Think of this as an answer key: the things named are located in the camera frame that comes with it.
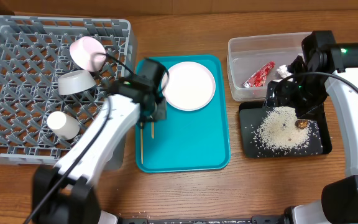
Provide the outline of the white tissue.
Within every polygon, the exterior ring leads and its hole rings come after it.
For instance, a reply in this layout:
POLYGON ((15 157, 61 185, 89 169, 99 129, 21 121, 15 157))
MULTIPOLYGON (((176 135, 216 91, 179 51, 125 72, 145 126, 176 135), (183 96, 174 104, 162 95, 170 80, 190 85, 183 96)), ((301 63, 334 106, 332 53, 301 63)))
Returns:
POLYGON ((286 78, 293 75, 291 72, 288 71, 288 67, 286 65, 279 66, 276 71, 281 78, 286 78))

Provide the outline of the brown food scrap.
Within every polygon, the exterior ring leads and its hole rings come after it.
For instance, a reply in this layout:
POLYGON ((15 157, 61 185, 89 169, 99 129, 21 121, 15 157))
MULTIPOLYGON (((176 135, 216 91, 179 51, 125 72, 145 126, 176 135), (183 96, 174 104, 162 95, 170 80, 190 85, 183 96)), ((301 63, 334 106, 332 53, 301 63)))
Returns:
POLYGON ((295 126, 298 129, 305 129, 309 125, 309 121, 307 119, 298 119, 295 121, 295 126))

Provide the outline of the large white plate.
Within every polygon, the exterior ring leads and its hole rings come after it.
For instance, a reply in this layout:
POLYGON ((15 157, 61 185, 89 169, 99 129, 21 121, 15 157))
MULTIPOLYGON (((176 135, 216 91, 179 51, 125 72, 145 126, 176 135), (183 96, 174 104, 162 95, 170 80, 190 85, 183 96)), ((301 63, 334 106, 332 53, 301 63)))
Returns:
POLYGON ((180 62, 168 69, 161 83, 163 96, 174 108, 196 111, 205 107, 216 91, 213 74, 197 62, 180 62))

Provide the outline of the red snack wrapper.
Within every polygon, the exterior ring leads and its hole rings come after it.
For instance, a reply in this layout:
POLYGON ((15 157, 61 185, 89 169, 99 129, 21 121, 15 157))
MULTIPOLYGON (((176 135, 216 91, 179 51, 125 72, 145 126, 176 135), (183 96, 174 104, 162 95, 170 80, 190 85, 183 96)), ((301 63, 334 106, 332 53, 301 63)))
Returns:
POLYGON ((262 87, 269 73, 273 70, 275 62, 271 61, 256 71, 246 82, 243 83, 245 88, 262 87))

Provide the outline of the white rice pile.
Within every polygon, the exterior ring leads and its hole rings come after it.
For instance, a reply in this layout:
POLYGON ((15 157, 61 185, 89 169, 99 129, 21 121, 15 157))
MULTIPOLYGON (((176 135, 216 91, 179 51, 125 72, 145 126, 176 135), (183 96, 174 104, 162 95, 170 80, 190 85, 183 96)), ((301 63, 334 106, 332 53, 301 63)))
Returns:
POLYGON ((257 157, 305 156, 321 150, 316 122, 309 120, 305 129, 295 126, 295 109, 276 107, 267 112, 261 124, 252 131, 250 143, 257 157))

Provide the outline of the pink bowl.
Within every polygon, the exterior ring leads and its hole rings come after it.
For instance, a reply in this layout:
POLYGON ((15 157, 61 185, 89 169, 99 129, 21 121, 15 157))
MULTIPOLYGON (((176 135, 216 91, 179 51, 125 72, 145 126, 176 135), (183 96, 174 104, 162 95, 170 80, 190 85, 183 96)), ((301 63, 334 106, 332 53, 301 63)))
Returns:
POLYGON ((71 59, 84 70, 101 70, 106 61, 106 50, 101 42, 85 36, 74 41, 69 48, 71 59))

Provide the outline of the grey small bowl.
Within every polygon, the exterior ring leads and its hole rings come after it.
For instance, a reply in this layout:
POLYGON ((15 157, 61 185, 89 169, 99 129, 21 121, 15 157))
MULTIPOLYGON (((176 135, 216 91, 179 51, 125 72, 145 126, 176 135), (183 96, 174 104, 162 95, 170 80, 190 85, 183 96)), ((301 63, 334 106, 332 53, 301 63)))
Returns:
POLYGON ((80 93, 96 85, 93 76, 87 70, 66 73, 58 78, 57 83, 60 95, 80 93))

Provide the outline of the white paper cup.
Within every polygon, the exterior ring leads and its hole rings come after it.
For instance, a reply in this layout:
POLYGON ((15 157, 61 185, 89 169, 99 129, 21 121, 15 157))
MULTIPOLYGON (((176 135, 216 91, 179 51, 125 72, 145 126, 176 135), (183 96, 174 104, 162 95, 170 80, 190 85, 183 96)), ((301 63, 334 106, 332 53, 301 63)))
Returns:
POLYGON ((48 116, 47 126, 64 140, 73 139, 80 131, 79 122, 61 111, 55 111, 48 116))

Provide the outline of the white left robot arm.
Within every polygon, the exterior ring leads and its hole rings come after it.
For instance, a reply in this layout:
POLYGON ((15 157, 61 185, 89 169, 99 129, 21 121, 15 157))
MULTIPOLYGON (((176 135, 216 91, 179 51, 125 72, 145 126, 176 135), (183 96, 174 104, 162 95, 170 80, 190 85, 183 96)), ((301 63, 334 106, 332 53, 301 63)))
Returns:
POLYGON ((40 166, 33 176, 32 212, 25 222, 119 223, 101 209, 95 192, 106 164, 128 130, 154 122, 164 101, 168 69, 145 58, 138 73, 113 81, 99 114, 78 142, 53 168, 40 166))

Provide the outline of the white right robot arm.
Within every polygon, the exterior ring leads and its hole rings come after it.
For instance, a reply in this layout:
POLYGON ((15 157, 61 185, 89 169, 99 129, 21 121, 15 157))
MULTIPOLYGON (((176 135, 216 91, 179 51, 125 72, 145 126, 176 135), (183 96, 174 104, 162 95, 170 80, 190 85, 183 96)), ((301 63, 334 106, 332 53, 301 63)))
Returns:
POLYGON ((321 199, 288 207, 278 223, 358 223, 358 43, 339 44, 330 30, 302 40, 303 61, 291 75, 268 84, 266 105, 289 106, 296 116, 312 112, 330 97, 346 156, 345 178, 324 187, 321 199))

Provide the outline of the black waste tray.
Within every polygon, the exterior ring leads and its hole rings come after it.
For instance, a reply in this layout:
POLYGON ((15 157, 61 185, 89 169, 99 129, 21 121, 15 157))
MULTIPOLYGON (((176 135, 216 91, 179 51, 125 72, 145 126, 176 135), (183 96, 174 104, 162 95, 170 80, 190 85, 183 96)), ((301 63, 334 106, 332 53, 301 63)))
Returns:
MULTIPOLYGON (((262 158, 256 156, 256 148, 250 143, 252 140, 252 131, 257 128, 262 120, 266 117, 267 112, 273 108, 268 108, 262 101, 245 102, 239 106, 239 121, 241 125, 242 147, 244 154, 249 158, 262 158)), ((332 151, 331 138, 328 131, 328 125, 325 117, 324 106, 320 105, 315 108, 310 121, 316 122, 320 135, 321 150, 317 154, 307 154, 306 156, 328 154, 332 151)))

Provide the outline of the grey dishwasher rack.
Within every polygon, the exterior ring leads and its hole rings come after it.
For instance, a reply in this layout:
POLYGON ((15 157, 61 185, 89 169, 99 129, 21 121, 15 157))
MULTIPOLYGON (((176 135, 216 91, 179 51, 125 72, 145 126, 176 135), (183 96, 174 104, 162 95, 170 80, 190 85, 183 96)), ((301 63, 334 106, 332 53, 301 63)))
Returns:
POLYGON ((55 164, 76 140, 57 137, 48 115, 66 113, 86 131, 108 86, 134 69, 136 50, 125 19, 0 16, 0 164, 55 164), (79 69, 70 45, 86 36, 100 41, 110 58, 94 87, 60 95, 58 78, 79 69))

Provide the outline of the clear plastic bin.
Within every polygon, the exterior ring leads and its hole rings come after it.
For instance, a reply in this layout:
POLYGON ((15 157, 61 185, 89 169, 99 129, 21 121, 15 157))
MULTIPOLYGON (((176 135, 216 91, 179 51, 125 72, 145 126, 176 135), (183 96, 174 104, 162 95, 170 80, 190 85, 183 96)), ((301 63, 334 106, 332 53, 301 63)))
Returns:
POLYGON ((244 83, 269 62, 274 68, 267 75, 266 82, 277 80, 277 69, 291 64, 303 53, 302 40, 310 32, 257 35, 232 38, 228 42, 227 74, 232 98, 239 102, 262 101, 265 99, 267 84, 258 88, 246 88, 244 83))

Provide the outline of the teal serving tray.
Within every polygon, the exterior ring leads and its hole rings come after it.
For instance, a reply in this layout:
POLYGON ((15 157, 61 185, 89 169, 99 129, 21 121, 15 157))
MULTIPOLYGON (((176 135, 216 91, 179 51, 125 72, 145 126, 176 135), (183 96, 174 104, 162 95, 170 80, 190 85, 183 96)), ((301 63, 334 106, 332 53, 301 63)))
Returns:
POLYGON ((210 54, 159 57, 166 68, 180 62, 197 62, 213 74, 216 91, 213 99, 196 111, 182 111, 167 105, 167 118, 144 125, 144 163, 140 161, 140 126, 135 128, 135 160, 148 173, 219 170, 231 158, 223 70, 210 54))

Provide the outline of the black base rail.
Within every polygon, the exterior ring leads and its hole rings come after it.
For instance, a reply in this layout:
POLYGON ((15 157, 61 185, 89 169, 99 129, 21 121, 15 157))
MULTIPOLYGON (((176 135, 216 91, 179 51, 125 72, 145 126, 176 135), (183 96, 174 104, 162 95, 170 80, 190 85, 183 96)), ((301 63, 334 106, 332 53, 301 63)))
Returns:
POLYGON ((257 215, 250 218, 147 219, 119 218, 118 224, 291 224, 285 215, 257 215))

